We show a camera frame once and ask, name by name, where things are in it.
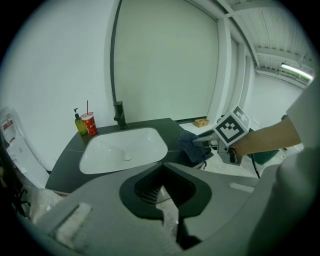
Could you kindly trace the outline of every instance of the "dark gray countertop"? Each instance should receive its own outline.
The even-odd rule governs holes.
[[[128,124],[128,129],[151,127],[157,130],[167,145],[168,152],[160,162],[177,163],[188,167],[194,167],[201,162],[192,163],[187,154],[178,144],[181,132],[184,130],[170,118],[133,122]],[[100,127],[98,134],[108,134],[120,131],[118,125]],[[61,153],[50,173],[45,185],[48,190],[53,190],[61,194],[69,194],[81,187],[83,184],[97,177],[110,175],[114,172],[84,174],[79,169],[79,162],[85,148],[92,137],[89,134],[80,136],[77,132]]]

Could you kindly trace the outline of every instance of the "fluorescent light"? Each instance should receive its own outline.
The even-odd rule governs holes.
[[[295,67],[293,67],[293,66],[289,66],[289,65],[286,65],[286,64],[282,64],[282,65],[281,65],[281,68],[284,68],[284,69],[286,69],[286,70],[290,70],[290,71],[293,71],[293,72],[295,72],[295,73],[298,73],[299,75],[304,76],[305,78],[308,78],[308,79],[310,79],[310,80],[313,80],[313,79],[314,79],[314,77],[313,77],[312,75],[309,75],[309,74],[307,74],[306,72],[303,72],[302,70],[297,69],[297,68],[295,68]]]

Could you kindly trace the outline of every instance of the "soap bottle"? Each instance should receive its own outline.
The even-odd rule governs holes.
[[[75,126],[78,129],[79,133],[81,136],[85,135],[87,133],[87,128],[86,125],[84,124],[84,122],[82,121],[82,119],[80,118],[79,114],[77,113],[77,109],[74,109],[74,113],[75,113]]]

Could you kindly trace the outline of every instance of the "paper cup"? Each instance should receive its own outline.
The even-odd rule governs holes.
[[[85,124],[85,127],[89,133],[90,136],[95,136],[98,134],[96,123],[95,123],[95,118],[94,118],[94,113],[89,112],[85,113],[82,116],[80,116],[82,121]]]

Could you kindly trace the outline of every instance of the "black faucet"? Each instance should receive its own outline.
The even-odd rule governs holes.
[[[122,101],[117,101],[115,104],[115,116],[114,121],[118,122],[120,129],[127,128],[125,112],[124,112],[124,103]]]

